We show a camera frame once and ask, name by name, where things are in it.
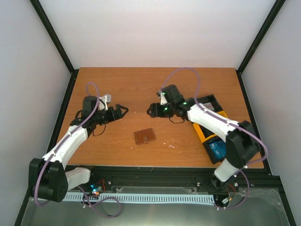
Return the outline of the brown leather card holder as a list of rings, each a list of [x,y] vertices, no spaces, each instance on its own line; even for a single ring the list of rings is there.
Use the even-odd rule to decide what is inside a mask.
[[[147,144],[151,141],[156,140],[153,128],[142,129],[134,132],[135,143],[137,145]]]

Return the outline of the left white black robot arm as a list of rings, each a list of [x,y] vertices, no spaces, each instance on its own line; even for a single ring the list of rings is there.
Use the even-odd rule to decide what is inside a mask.
[[[39,200],[61,202],[69,190],[79,185],[94,189],[98,178],[87,168],[76,167],[70,171],[65,168],[70,158],[85,142],[98,125],[122,119],[129,111],[127,107],[116,104],[108,106],[111,96],[87,96],[83,99],[82,109],[63,138],[42,158],[34,158],[29,164],[29,188],[37,205]]]

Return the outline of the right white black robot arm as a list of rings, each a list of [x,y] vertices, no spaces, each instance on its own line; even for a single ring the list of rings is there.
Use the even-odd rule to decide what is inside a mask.
[[[160,102],[150,104],[146,111],[150,117],[178,116],[208,129],[225,142],[226,155],[214,171],[214,181],[227,182],[247,166],[263,147],[251,123],[230,120],[208,109],[195,98],[185,99],[175,85],[161,89],[157,95]]]

